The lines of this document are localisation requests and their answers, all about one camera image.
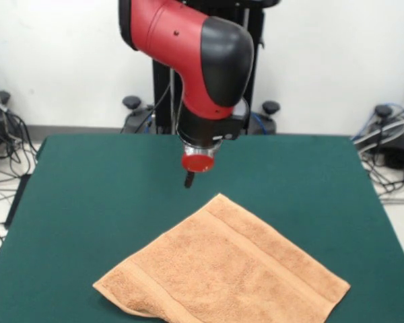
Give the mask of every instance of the black metal stand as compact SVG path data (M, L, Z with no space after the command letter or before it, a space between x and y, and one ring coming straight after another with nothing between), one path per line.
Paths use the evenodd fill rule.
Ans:
M215 15L236 22L247 28L248 32L250 32L255 46L255 61L247 89L244 93L244 99L251 108L255 86L257 56L259 53L259 45L262 44L263 25L265 22L263 9L277 5L279 0L188 0L186 2L190 7L202 11L207 15ZM171 84L171 93L173 96L171 97L171 93L169 93L156 110L156 126L158 129L161 129L159 133L169 134L173 130L171 106L173 106L174 111L177 112L182 95L181 78L175 72L173 72L174 75L171 77L169 67L156 61L153 61L153 73L154 100L156 102L162 97L168 84L173 82L173 84ZM248 129L248 122L249 119L245 123L245 130Z

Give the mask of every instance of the black knob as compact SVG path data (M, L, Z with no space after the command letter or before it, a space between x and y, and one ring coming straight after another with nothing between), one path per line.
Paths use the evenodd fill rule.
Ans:
M380 104L375 108L376 115L382 120L387 119L391 116L393 110L390 106Z
M266 114L272 116L273 114L280 111L280 105L275 101L266 101L262 104L262 109Z
M135 110L141 105L141 99L139 99L137 96L126 96L123 99L123 104L129 109L129 110Z
M5 106L9 99L11 98L11 94L6 91L0 91L0 102Z

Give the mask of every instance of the blue cable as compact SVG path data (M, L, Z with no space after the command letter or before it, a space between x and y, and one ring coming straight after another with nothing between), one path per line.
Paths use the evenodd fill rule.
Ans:
M263 131L263 134L264 134L264 135L267 135L267 134L268 134L267 129L266 129L265 126L263 125L263 122L262 122L262 120L259 118L259 116L258 116L256 113L254 113L254 112L251 112L251 116L257 121L257 123L259 124L259 126L261 126L261 129L262 129L262 131Z
M147 126L145 127L145 130L143 131L143 133L149 133L149 123L153 120L153 117L151 116L148 120L147 120Z

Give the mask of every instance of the folded towel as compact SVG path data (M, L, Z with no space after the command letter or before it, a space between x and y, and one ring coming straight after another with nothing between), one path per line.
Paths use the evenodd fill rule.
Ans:
M218 195L94 288L126 313L170 323L321 323L350 286Z

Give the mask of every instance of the cable bundle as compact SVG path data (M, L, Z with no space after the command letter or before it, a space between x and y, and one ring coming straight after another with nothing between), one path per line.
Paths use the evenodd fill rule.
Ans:
M6 102L0 96L0 160L9 160L9 171L0 170L0 174L4 176L0 179L0 184L19 180L23 175L29 174L32 162L36 163L37 153L26 123L4 103ZM17 172L15 166L23 164L27 164L27 168L22 173ZM0 201L7 200L11 204L10 199L15 196L15 191L16 189L0 189ZM0 249L5 237L6 235L0 234Z

